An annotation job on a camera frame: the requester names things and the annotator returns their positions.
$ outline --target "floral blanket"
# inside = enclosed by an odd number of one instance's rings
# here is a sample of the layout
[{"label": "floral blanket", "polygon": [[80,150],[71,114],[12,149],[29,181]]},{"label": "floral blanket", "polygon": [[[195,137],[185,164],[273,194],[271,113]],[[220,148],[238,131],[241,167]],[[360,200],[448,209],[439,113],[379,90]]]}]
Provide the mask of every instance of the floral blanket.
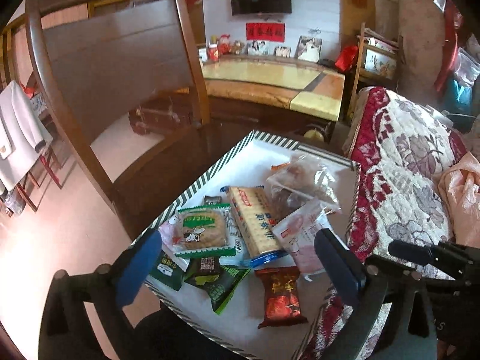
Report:
[{"label": "floral blanket", "polygon": [[[466,153],[459,135],[395,92],[373,88],[350,153],[361,175],[349,247],[362,262],[371,254],[399,261],[387,251],[393,239],[416,245],[450,239],[448,213],[431,179]],[[431,266],[416,268],[430,278],[446,277]],[[383,305],[358,358],[371,354],[388,311]],[[351,312],[333,293],[301,359],[320,358]]]}]

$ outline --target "chair backrest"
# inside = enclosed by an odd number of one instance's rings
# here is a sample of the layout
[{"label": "chair backrest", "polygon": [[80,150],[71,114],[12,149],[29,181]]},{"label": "chair backrest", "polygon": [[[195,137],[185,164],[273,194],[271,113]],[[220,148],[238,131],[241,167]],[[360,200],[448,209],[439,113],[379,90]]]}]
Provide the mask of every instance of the chair backrest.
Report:
[{"label": "chair backrest", "polygon": [[195,125],[208,123],[210,113],[185,0],[158,0],[42,29],[42,16],[89,1],[26,0],[27,42],[57,128],[110,203],[114,186],[90,143],[112,122],[181,88],[189,88]]}]

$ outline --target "dark green package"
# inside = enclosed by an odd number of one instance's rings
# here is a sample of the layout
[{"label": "dark green package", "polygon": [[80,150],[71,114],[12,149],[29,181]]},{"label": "dark green package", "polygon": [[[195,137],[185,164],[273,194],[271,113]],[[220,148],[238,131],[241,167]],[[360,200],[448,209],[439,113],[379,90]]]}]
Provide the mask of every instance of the dark green package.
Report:
[{"label": "dark green package", "polygon": [[250,269],[237,268],[231,265],[221,265],[220,274],[212,276],[196,276],[195,269],[189,269],[185,282],[206,291],[212,301],[212,309],[220,315],[233,296],[235,288],[249,273]]},{"label": "dark green package", "polygon": [[183,271],[172,261],[172,259],[162,250],[155,266],[150,271],[150,276],[166,284],[175,291],[182,287]]}]

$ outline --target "pink snack package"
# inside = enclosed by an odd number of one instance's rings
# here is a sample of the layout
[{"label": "pink snack package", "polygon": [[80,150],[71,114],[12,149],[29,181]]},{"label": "pink snack package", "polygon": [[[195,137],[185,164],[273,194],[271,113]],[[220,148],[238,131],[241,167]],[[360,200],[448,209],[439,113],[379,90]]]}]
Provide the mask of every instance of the pink snack package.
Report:
[{"label": "pink snack package", "polygon": [[298,269],[308,281],[311,281],[310,275],[325,271],[314,247],[315,235],[323,228],[332,230],[325,214],[325,206],[315,198],[272,229],[280,245],[293,257]]}]

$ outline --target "framed photo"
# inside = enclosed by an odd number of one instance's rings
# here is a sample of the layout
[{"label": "framed photo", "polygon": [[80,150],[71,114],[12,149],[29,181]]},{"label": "framed photo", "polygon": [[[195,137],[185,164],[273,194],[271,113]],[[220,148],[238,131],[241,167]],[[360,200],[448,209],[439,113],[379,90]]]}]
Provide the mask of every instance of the framed photo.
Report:
[{"label": "framed photo", "polygon": [[277,46],[275,47],[275,56],[284,56],[285,58],[290,57],[290,47]]},{"label": "framed photo", "polygon": [[318,63],[320,60],[320,49],[322,40],[311,36],[301,36],[298,40],[296,59]]},{"label": "framed photo", "polygon": [[267,56],[269,46],[269,40],[254,40],[248,44],[247,54],[249,56]]}]

